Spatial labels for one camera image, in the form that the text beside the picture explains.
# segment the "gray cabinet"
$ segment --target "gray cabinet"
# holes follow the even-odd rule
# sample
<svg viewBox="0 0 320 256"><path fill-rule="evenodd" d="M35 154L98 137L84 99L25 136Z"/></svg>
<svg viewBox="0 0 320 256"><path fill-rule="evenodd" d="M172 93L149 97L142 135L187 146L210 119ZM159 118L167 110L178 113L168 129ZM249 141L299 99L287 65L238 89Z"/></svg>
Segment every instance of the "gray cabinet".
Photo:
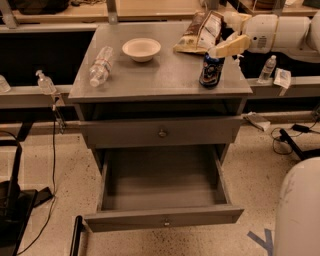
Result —
<svg viewBox="0 0 320 256"><path fill-rule="evenodd" d="M85 216L94 232L234 223L243 211L221 165L251 89L231 58L216 88L199 85L202 56L172 51L188 24L104 25L91 42L69 100L102 175L97 212ZM136 37L158 40L159 55L125 56L122 44ZM104 45L114 68L93 88L88 69Z"/></svg>

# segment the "cabinet panel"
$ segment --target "cabinet panel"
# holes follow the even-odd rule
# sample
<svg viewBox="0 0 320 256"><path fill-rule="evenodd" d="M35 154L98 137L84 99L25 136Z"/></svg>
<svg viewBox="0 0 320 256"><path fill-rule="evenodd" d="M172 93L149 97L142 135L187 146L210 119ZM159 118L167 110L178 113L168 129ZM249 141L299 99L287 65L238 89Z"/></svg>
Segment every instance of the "cabinet panel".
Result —
<svg viewBox="0 0 320 256"><path fill-rule="evenodd" d="M110 149L92 231L234 223L243 209L230 203L214 147Z"/></svg>
<svg viewBox="0 0 320 256"><path fill-rule="evenodd" d="M81 129L90 148L219 144L234 142L241 120L226 116L92 121L81 122Z"/></svg>

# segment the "white robot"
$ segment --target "white robot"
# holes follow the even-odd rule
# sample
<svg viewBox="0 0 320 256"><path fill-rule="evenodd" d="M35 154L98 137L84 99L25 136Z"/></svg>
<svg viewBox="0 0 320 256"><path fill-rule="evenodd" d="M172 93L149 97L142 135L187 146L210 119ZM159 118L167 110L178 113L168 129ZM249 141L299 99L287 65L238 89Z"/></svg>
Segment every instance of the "white robot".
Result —
<svg viewBox="0 0 320 256"><path fill-rule="evenodd" d="M274 256L320 255L320 157L295 165L285 177L277 209Z"/></svg>
<svg viewBox="0 0 320 256"><path fill-rule="evenodd" d="M295 60L320 63L320 11L312 19L257 15L245 22L242 33L251 39L249 52L282 52Z"/></svg>
<svg viewBox="0 0 320 256"><path fill-rule="evenodd" d="M224 21L235 33L209 49L210 56L231 56L244 50L252 53L281 52L288 57L320 63L320 11L308 17L278 17L259 14L254 17L226 12Z"/></svg>

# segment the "dark blue bottle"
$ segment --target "dark blue bottle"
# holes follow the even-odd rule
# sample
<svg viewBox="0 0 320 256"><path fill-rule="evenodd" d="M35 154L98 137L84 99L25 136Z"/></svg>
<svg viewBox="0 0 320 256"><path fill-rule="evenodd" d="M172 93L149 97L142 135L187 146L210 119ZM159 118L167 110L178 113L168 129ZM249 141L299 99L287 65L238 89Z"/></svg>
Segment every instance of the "dark blue bottle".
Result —
<svg viewBox="0 0 320 256"><path fill-rule="evenodd" d="M211 58L209 53L204 55L203 69L199 78L203 87L212 89L219 83L224 59Z"/></svg>

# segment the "ceramic bowl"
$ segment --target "ceramic bowl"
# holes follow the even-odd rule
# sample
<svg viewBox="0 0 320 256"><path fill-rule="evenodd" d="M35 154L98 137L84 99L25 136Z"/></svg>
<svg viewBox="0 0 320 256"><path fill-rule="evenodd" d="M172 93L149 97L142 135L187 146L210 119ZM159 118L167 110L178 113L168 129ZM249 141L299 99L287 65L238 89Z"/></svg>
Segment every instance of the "ceramic bowl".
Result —
<svg viewBox="0 0 320 256"><path fill-rule="evenodd" d="M122 46L123 52L137 62L151 60L160 49L160 43L151 38L135 38Z"/></svg>

